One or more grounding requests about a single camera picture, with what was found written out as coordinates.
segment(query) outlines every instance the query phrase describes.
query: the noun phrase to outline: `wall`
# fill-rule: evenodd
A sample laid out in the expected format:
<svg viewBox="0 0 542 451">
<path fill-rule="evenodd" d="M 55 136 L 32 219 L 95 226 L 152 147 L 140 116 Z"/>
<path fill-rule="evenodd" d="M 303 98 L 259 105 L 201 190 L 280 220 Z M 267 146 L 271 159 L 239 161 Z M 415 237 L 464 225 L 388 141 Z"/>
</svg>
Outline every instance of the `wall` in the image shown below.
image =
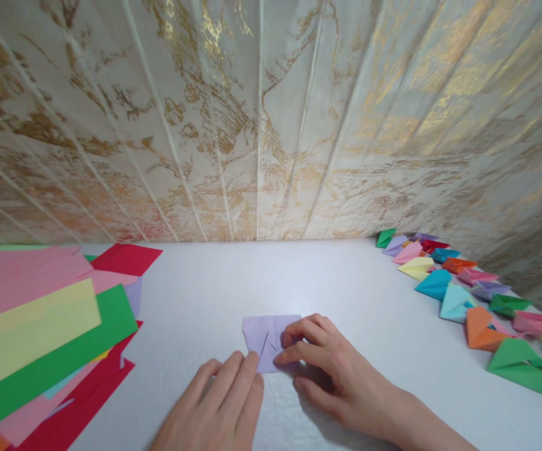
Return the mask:
<svg viewBox="0 0 542 451">
<path fill-rule="evenodd" d="M 0 242 L 392 225 L 542 299 L 542 1 L 0 0 Z"/>
</svg>

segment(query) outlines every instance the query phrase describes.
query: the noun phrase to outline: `white table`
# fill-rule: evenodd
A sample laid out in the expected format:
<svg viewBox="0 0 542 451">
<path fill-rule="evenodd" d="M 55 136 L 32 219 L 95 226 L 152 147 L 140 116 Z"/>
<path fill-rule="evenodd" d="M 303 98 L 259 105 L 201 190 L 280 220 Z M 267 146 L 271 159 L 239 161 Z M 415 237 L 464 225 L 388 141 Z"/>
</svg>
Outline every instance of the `white table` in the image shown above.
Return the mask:
<svg viewBox="0 0 542 451">
<path fill-rule="evenodd" d="M 542 395 L 485 371 L 463 326 L 382 255 L 374 240 L 185 243 L 146 273 L 137 365 L 72 450 L 145 450 L 198 366 L 247 352 L 244 316 L 320 312 L 396 385 L 482 451 L 542 450 Z M 85 246 L 99 254 L 108 246 Z M 393 449 L 300 401 L 289 376 L 264 377 L 255 450 Z"/>
</svg>

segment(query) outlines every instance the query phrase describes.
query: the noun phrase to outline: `left hand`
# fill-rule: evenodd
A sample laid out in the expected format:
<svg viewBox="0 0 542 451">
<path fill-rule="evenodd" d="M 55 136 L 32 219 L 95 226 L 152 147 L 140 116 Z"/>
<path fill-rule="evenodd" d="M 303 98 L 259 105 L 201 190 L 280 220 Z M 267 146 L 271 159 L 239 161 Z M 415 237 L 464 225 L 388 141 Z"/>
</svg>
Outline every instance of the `left hand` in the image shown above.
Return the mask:
<svg viewBox="0 0 542 451">
<path fill-rule="evenodd" d="M 258 354 L 204 363 L 170 411 L 151 451 L 250 451 L 263 403 Z M 212 376 L 210 390 L 202 397 Z"/>
</svg>

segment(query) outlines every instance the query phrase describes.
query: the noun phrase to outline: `orange origami piece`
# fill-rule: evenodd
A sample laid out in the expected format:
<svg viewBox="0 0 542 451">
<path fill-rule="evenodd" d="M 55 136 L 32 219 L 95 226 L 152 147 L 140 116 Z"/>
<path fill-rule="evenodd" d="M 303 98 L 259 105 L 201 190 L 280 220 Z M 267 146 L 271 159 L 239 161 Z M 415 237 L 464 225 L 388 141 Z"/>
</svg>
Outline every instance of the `orange origami piece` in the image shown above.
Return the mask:
<svg viewBox="0 0 542 451">
<path fill-rule="evenodd" d="M 477 262 L 472 262 L 470 260 L 455 259 L 448 257 L 443 263 L 442 268 L 448 269 L 453 274 L 459 274 L 465 268 L 473 268 L 477 265 Z"/>
<path fill-rule="evenodd" d="M 495 352 L 505 338 L 502 332 L 488 328 L 492 322 L 492 315 L 483 307 L 474 307 L 467 310 L 467 345 L 471 349 Z"/>
</svg>

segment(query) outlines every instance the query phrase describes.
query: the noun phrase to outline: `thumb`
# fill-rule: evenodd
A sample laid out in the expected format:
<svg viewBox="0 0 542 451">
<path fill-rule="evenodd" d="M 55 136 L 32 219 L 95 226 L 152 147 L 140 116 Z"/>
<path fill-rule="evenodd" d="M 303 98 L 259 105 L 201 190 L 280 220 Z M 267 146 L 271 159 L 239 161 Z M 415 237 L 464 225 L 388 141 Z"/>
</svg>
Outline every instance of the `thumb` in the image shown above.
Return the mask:
<svg viewBox="0 0 542 451">
<path fill-rule="evenodd" d="M 297 376 L 294 379 L 296 390 L 304 393 L 312 405 L 328 413 L 338 421 L 341 419 L 341 399 L 330 395 L 310 379 Z"/>
</svg>

